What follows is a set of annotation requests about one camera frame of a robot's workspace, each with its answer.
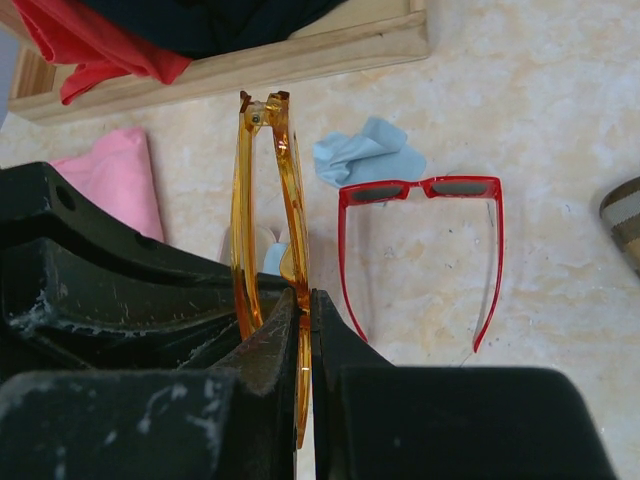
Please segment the small blue cloth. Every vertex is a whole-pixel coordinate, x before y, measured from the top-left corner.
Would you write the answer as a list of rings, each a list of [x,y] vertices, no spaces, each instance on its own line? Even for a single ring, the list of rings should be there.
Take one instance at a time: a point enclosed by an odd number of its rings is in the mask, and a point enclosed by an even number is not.
[[[377,117],[370,117],[353,136],[331,132],[313,145],[316,175],[337,189],[383,180],[419,180],[426,159],[407,139],[403,130]]]

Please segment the brown glasses case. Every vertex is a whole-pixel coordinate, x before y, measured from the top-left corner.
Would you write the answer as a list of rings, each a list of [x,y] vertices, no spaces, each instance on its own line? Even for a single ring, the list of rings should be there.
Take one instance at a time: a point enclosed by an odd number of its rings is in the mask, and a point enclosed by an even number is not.
[[[599,206],[601,222],[636,276],[639,276],[639,184],[639,177],[620,184]]]

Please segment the red tank top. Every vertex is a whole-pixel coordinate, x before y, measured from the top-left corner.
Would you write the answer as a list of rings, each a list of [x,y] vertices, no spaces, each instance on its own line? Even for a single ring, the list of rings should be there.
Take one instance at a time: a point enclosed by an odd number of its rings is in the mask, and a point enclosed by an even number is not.
[[[13,6],[45,61],[75,67],[60,87],[65,106],[96,85],[126,75],[170,85],[191,64],[78,1],[15,1]]]

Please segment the pink shirt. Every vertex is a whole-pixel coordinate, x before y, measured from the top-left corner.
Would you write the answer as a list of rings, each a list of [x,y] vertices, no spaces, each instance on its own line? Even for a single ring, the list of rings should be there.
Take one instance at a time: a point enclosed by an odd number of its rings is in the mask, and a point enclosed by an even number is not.
[[[53,160],[51,165],[112,217],[145,237],[164,240],[144,129],[114,130],[99,138],[88,152]]]

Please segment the orange sunglasses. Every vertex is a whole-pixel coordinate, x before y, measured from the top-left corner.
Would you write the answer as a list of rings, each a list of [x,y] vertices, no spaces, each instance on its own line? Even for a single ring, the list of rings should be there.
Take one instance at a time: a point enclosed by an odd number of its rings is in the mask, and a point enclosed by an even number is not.
[[[311,396],[311,290],[303,182],[297,137],[290,123],[289,98],[287,92],[279,91],[261,102],[246,91],[240,92],[231,202],[230,268],[239,330],[241,337],[247,339],[263,325],[256,267],[253,161],[254,140],[261,128],[269,127],[289,231],[289,246],[280,261],[280,273],[295,289],[300,312],[296,376],[296,446],[300,448],[304,444]]]

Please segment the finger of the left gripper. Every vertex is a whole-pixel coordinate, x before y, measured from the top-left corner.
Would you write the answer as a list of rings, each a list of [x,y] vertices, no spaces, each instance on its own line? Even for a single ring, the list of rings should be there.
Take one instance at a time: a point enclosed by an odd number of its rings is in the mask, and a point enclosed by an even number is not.
[[[45,163],[2,171],[3,369],[206,368],[240,342],[226,265],[126,226]]]

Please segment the black tank top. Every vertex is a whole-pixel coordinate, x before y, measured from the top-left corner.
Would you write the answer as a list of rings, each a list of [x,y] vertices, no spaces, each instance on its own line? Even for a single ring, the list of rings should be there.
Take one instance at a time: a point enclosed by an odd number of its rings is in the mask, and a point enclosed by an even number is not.
[[[342,0],[87,0],[85,6],[151,44],[192,59],[273,44]]]

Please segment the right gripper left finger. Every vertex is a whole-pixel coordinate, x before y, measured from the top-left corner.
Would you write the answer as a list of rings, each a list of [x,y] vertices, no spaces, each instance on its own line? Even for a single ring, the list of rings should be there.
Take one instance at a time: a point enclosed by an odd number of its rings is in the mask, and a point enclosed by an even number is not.
[[[33,371],[1,389],[5,479],[292,479],[298,312],[207,369]]]

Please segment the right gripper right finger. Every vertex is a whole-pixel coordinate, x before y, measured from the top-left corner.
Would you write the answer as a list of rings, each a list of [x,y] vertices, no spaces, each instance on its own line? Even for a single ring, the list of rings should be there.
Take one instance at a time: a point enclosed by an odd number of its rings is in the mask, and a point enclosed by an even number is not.
[[[587,406],[562,373],[395,366],[311,297],[319,479],[611,479]]]

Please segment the light blue cleaning cloth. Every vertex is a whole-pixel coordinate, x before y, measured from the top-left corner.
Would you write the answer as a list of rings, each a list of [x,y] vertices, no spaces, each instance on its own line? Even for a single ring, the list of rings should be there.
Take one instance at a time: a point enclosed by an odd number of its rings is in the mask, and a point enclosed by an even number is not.
[[[268,275],[280,276],[280,264],[287,248],[287,243],[276,242],[271,244],[266,251],[261,272]]]

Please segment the wooden clothes rack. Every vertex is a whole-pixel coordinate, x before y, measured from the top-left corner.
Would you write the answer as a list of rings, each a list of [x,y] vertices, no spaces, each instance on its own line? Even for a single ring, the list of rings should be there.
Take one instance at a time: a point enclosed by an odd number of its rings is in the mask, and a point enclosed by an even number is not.
[[[71,66],[51,65],[27,36],[13,5],[1,4],[1,26],[20,42],[8,109],[41,124],[205,98],[233,90],[424,59],[429,54],[423,1],[347,1],[290,39],[193,62],[171,85],[125,76],[105,81],[65,106],[59,88]]]

